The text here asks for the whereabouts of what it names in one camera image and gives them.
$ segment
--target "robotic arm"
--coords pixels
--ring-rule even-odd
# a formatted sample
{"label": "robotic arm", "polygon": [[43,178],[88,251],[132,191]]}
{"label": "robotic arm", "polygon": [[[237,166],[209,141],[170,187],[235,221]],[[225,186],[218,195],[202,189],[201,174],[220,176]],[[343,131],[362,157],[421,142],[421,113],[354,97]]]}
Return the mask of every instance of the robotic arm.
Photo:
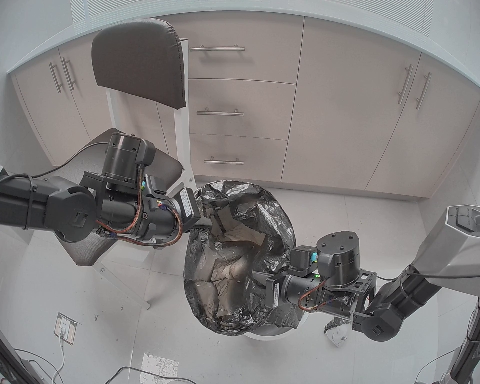
{"label": "robotic arm", "polygon": [[[283,273],[254,272],[253,277],[265,285],[269,308],[289,302],[329,313],[351,320],[353,330],[372,340],[387,341],[441,287],[480,295],[479,249],[480,207],[451,206],[420,245],[415,260],[376,293],[376,273],[360,268],[359,238],[348,231],[324,236],[316,247],[295,247]],[[477,303],[467,337],[455,350],[441,384],[468,383],[480,360],[479,307]]]}
{"label": "robotic arm", "polygon": [[95,231],[139,245],[172,245],[194,225],[209,223],[199,222],[190,188],[170,198],[160,177],[143,174],[155,152],[147,140],[114,133],[101,174],[84,172],[80,185],[59,176],[9,176],[2,169],[0,223],[51,230],[67,242]]}

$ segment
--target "cabinet handle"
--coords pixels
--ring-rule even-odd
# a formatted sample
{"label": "cabinet handle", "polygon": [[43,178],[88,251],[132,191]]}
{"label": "cabinet handle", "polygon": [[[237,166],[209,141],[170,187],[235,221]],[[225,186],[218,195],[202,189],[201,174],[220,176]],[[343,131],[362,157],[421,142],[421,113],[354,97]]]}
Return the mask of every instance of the cabinet handle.
{"label": "cabinet handle", "polygon": [[56,64],[53,65],[52,62],[48,63],[48,65],[50,67],[50,72],[52,72],[52,77],[53,77],[53,81],[55,82],[57,92],[61,93],[60,87],[63,86],[63,84],[59,84],[59,81],[57,80],[57,75],[55,74],[55,71],[53,70],[57,65]]}
{"label": "cabinet handle", "polygon": [[397,92],[398,95],[400,96],[398,98],[398,103],[399,104],[402,104],[403,96],[405,96],[405,92],[407,91],[408,83],[410,81],[410,76],[412,75],[412,71],[413,71],[413,65],[410,64],[410,66],[408,68],[405,67],[405,69],[407,70],[408,73],[407,73],[407,77],[405,79],[405,82],[403,83],[402,92]]}
{"label": "cabinet handle", "polygon": [[205,47],[203,44],[199,47],[190,48],[190,52],[202,52],[202,51],[244,51],[245,47],[239,47],[235,44],[233,47]]}
{"label": "cabinet handle", "polygon": [[417,110],[420,110],[423,98],[425,97],[425,93],[427,92],[428,84],[430,82],[430,79],[432,78],[432,73],[428,72],[428,76],[423,75],[423,77],[426,79],[425,85],[423,86],[423,90],[421,92],[420,98],[415,99],[417,101]]}
{"label": "cabinet handle", "polygon": [[70,72],[68,72],[67,63],[69,62],[70,60],[65,60],[64,57],[61,58],[61,66],[63,67],[63,71],[65,72],[65,77],[67,78],[68,87],[70,88],[70,91],[74,91],[75,88],[73,87],[73,85],[76,83],[76,81],[75,80],[72,81],[72,78],[70,77]]}
{"label": "cabinet handle", "polygon": [[210,158],[210,160],[204,160],[204,163],[206,164],[233,164],[233,165],[243,165],[243,161],[239,161],[239,158],[237,157],[235,161],[230,161],[230,160],[214,160],[213,156]]}
{"label": "cabinet handle", "polygon": [[204,111],[197,111],[197,115],[245,116],[243,112],[239,112],[239,110],[236,108],[234,112],[209,111],[208,108],[205,108]]}

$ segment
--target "barcode label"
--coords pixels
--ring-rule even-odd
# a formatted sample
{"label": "barcode label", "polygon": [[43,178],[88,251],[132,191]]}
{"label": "barcode label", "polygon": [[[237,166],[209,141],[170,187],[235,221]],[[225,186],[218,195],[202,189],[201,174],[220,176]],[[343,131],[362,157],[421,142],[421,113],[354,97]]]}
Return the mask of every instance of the barcode label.
{"label": "barcode label", "polygon": [[190,208],[190,202],[188,201],[186,189],[180,191],[181,202],[183,203],[183,209],[185,210],[185,216],[189,217],[192,215],[192,209]]}
{"label": "barcode label", "polygon": [[280,293],[280,283],[276,283],[273,289],[273,307],[278,307],[278,294]]}

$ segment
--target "beige cabinet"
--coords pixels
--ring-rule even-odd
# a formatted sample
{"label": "beige cabinet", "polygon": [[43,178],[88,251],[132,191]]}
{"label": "beige cabinet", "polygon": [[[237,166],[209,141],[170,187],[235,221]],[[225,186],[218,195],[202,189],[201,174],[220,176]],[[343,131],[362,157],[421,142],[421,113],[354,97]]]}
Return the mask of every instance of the beige cabinet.
{"label": "beige cabinet", "polygon": [[58,48],[54,48],[14,72],[24,101],[54,165],[60,165],[90,141],[62,70]]}
{"label": "beige cabinet", "polygon": [[95,34],[59,46],[66,87],[71,84],[73,99],[91,139],[112,127],[106,89],[96,84],[92,68],[92,41]]}
{"label": "beige cabinet", "polygon": [[[159,18],[171,23],[180,37],[189,40],[191,79],[297,82],[302,16],[221,11]],[[222,49],[235,45],[245,49]]]}
{"label": "beige cabinet", "polygon": [[[294,96],[294,84],[191,79],[190,132],[287,140]],[[158,108],[163,131],[175,132],[166,108]]]}
{"label": "beige cabinet", "polygon": [[388,38],[305,18],[282,181],[365,189],[400,117],[419,57]]}
{"label": "beige cabinet", "polygon": [[125,133],[134,134],[142,139],[149,140],[155,144],[155,147],[168,153],[158,115],[158,103],[123,92],[119,93],[118,102],[119,127],[117,128]]}
{"label": "beige cabinet", "polygon": [[[170,156],[176,157],[175,134],[166,133],[165,138]],[[190,146],[195,175],[265,181],[280,181],[282,177],[287,148],[284,140],[193,133]]]}
{"label": "beige cabinet", "polygon": [[430,197],[479,101],[480,88],[422,54],[402,116],[366,189]]}

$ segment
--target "chair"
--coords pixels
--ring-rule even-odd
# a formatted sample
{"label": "chair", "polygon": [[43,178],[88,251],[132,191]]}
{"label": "chair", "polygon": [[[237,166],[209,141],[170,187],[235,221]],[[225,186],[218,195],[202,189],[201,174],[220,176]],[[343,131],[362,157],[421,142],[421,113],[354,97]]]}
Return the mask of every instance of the chair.
{"label": "chair", "polygon": [[[163,177],[167,193],[183,186],[196,189],[190,164],[188,117],[188,40],[180,40],[173,27],[158,19],[140,19],[112,25],[100,31],[92,43],[92,66],[96,82],[107,88],[112,120],[111,129],[89,144],[108,142],[113,132],[128,132],[118,118],[120,92],[148,98],[175,109],[175,134],[178,161],[157,149],[155,159],[145,171]],[[54,175],[79,183],[84,171],[99,173],[105,159],[106,144],[81,152]],[[150,304],[117,279],[103,264],[105,252],[116,240],[91,233],[77,243],[62,246],[77,265],[90,265],[110,283],[138,304]]]}

